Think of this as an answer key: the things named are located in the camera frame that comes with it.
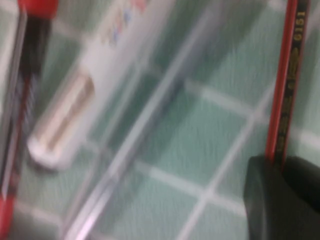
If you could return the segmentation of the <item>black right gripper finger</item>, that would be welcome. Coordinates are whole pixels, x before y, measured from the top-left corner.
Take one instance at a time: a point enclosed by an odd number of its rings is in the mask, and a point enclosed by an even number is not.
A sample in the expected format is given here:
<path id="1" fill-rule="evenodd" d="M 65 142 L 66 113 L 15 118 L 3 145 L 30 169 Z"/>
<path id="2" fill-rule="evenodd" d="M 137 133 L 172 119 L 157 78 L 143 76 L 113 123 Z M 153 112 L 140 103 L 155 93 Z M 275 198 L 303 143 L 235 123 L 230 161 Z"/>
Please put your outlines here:
<path id="1" fill-rule="evenodd" d="M 250 240 L 320 238 L 320 168 L 296 156 L 282 170 L 249 159 L 243 190 Z"/>

